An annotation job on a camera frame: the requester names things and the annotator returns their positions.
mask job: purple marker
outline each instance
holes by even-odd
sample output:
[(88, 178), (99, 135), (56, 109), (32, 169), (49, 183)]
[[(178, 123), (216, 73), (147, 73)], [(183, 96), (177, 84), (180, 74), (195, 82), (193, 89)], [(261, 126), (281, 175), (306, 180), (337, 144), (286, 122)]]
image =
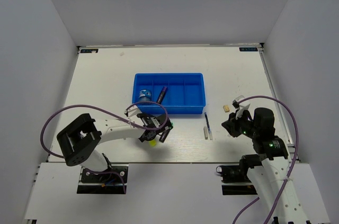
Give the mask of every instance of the purple marker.
[(165, 97), (165, 94), (167, 92), (167, 86), (164, 86), (163, 89), (161, 90), (160, 94), (159, 94), (159, 97), (157, 99), (157, 103), (161, 104), (164, 97)]

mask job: white table surface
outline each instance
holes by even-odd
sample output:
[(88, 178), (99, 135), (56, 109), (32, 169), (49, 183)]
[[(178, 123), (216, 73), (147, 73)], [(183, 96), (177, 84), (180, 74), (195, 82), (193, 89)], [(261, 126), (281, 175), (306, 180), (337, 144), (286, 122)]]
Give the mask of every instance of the white table surface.
[[(222, 106), (231, 105), (239, 95), (272, 96), (258, 52), (240, 52), (237, 47), (133, 47), (101, 48), (98, 53), (80, 53), (65, 106), (89, 104), (123, 116), (131, 104), (136, 73), (202, 73), (206, 107), (214, 140), (205, 140), (204, 115), (170, 115), (174, 129), (165, 143), (150, 147), (138, 139), (115, 140), (97, 147), (114, 163), (183, 162), (230, 163), (242, 155), (255, 153), (252, 141), (232, 138), (221, 126), (228, 119)], [(278, 112), (273, 101), (251, 100), (250, 112), (257, 107), (272, 109), (276, 135), (284, 139)], [(110, 119), (89, 109), (67, 110), (60, 116), (52, 151), (61, 154), (56, 134), (82, 113), (95, 119)], [(62, 162), (50, 156), (50, 162)]]
[[(37, 224), (228, 224), (256, 198), (223, 195), (217, 164), (130, 164), (126, 195), (76, 194), (80, 166), (42, 163), (25, 219)], [(313, 224), (328, 223), (319, 188), (308, 164), (291, 177), (304, 212)], [(259, 200), (237, 223), (263, 223)]]

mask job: robotic arm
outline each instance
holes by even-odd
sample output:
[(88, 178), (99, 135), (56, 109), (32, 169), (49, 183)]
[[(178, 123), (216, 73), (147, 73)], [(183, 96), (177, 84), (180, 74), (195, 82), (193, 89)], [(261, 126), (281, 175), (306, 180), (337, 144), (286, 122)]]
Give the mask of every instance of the robotic arm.
[(284, 180), (287, 179), (272, 215), (273, 223), (310, 224), (296, 194), (293, 181), (287, 177), (288, 151), (284, 141), (274, 135), (272, 110), (257, 108), (252, 119), (248, 111), (249, 101), (238, 103), (243, 98), (240, 96), (233, 101), (236, 112), (231, 113), (228, 120), (221, 125), (232, 137), (243, 134), (251, 138), (257, 154), (244, 155), (236, 170), (221, 167), (224, 180), (229, 182), (250, 180), (268, 215)]
[[(133, 123), (145, 128), (159, 128), (165, 122), (166, 115), (155, 117), (142, 113), (136, 106), (125, 111)], [(111, 164), (105, 154), (95, 147), (107, 141), (122, 138), (138, 138), (141, 142), (151, 141), (161, 134), (160, 142), (168, 136), (172, 124), (169, 119), (159, 130), (145, 130), (133, 127), (119, 120), (94, 120), (90, 114), (82, 114), (57, 135), (61, 151), (67, 166), (81, 165), (92, 171), (110, 170)]]

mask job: blue plastic tray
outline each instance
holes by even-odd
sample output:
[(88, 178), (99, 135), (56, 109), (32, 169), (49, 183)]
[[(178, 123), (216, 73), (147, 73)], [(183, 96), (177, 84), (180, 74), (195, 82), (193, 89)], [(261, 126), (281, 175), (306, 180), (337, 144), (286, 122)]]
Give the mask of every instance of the blue plastic tray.
[[(162, 102), (169, 114), (201, 114), (206, 105), (203, 76), (201, 73), (150, 73), (136, 74), (134, 78), (132, 102), (139, 101), (139, 92), (148, 89), (152, 101), (157, 101), (160, 91), (167, 86)], [(156, 105), (138, 105), (141, 111), (149, 114), (164, 113)]]

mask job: yellow object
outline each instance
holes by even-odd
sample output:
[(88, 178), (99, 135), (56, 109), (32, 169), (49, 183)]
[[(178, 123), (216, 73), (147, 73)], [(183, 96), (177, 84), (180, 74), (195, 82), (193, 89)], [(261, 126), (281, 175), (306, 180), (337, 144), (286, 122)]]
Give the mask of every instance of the yellow object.
[(225, 113), (229, 112), (229, 107), (228, 107), (228, 105), (224, 105), (223, 108), (224, 108)]
[(155, 141), (155, 139), (153, 139), (153, 140), (149, 141), (148, 143), (149, 143), (150, 146), (155, 147), (156, 144), (157, 144), (157, 141)]

